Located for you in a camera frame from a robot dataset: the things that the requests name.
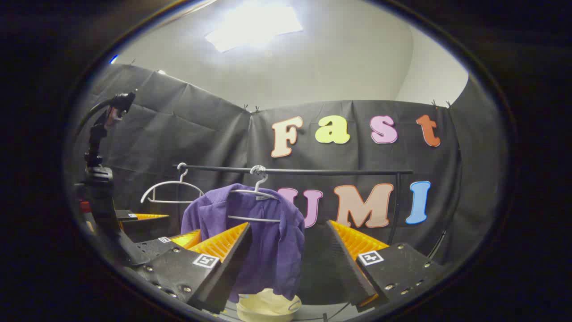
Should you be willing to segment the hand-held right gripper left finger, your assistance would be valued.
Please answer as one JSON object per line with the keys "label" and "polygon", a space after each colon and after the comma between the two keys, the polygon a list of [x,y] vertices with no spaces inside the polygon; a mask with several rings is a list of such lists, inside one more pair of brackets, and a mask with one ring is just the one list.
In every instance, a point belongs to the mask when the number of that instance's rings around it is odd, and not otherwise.
{"label": "hand-held right gripper left finger", "polygon": [[157,258],[136,271],[169,298],[218,314],[225,309],[251,243],[251,225],[243,223],[202,238],[190,248],[198,253],[195,259],[174,262]]}

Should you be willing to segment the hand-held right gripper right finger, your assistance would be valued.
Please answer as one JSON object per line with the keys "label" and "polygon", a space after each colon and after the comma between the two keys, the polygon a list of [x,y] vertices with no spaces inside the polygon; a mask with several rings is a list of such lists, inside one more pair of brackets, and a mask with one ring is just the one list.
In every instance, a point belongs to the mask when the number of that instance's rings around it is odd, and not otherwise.
{"label": "hand-held right gripper right finger", "polygon": [[326,225],[345,299],[357,309],[402,304],[444,276],[440,264],[406,243],[387,245],[332,220]]}

